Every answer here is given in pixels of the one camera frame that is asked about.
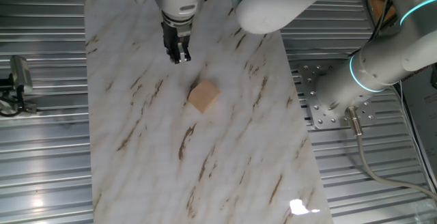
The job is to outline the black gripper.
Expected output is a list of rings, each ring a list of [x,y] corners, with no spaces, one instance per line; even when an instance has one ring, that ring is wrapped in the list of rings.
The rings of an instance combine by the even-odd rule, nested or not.
[[[163,28],[163,40],[166,52],[174,64],[181,61],[190,61],[191,55],[188,45],[191,37],[192,24],[171,26],[167,23],[161,23]]]

